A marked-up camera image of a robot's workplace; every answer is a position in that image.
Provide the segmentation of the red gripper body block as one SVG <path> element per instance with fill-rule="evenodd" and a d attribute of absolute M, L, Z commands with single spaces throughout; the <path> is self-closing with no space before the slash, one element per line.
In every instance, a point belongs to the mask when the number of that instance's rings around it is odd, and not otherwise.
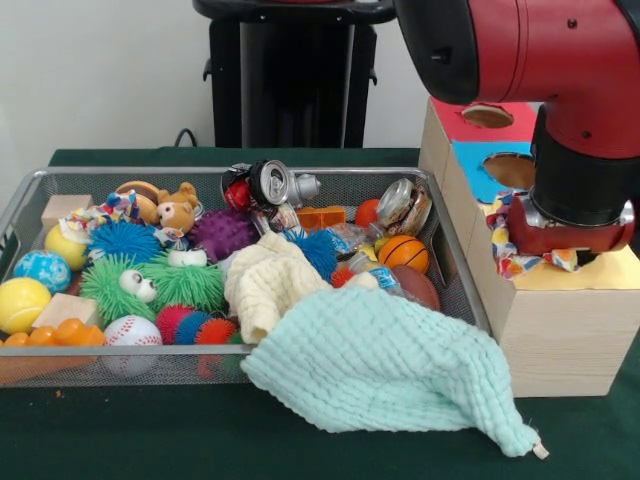
<path fill-rule="evenodd" d="M 598 227 L 566 225 L 544 217 L 529 194 L 517 194 L 507 213 L 509 240 L 522 255 L 541 256 L 552 250 L 575 249 L 601 254 L 624 248 L 635 228 L 635 212 L 627 201 L 619 219 Z"/>

